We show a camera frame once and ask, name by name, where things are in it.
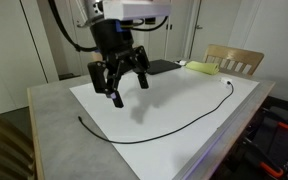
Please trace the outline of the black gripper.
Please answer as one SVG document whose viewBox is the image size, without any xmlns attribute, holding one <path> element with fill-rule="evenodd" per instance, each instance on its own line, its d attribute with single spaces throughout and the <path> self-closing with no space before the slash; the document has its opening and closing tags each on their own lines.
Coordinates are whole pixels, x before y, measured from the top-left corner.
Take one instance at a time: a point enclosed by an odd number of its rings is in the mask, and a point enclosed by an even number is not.
<svg viewBox="0 0 288 180">
<path fill-rule="evenodd" d="M 87 67 L 95 92 L 111 99 L 116 108 L 122 108 L 124 104 L 118 92 L 121 75 L 118 72 L 111 73 L 107 66 L 116 67 L 118 61 L 127 56 L 126 62 L 137 74 L 140 87 L 148 89 L 146 73 L 150 63 L 144 47 L 138 46 L 133 49 L 134 41 L 131 32 L 118 31 L 117 23 L 118 20 L 104 20 L 90 27 L 103 60 L 90 62 Z"/>
</svg>

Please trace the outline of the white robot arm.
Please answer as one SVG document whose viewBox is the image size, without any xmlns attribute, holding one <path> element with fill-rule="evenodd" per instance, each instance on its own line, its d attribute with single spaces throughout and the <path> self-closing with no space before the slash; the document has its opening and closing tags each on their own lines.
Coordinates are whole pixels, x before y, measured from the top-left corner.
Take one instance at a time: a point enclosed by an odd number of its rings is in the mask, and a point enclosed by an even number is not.
<svg viewBox="0 0 288 180">
<path fill-rule="evenodd" d="M 113 101 L 115 107 L 122 108 L 124 104 L 118 86 L 122 76 L 129 71 L 137 75 L 142 89 L 149 88 L 146 73 L 150 62 L 143 46 L 133 46 L 132 20 L 108 17 L 104 8 L 105 0 L 78 0 L 85 14 L 84 26 L 90 29 L 95 44 L 94 47 L 84 47 L 71 37 L 56 0 L 47 1 L 60 32 L 76 51 L 98 51 L 102 55 L 101 61 L 87 64 L 96 93 L 104 94 Z"/>
</svg>

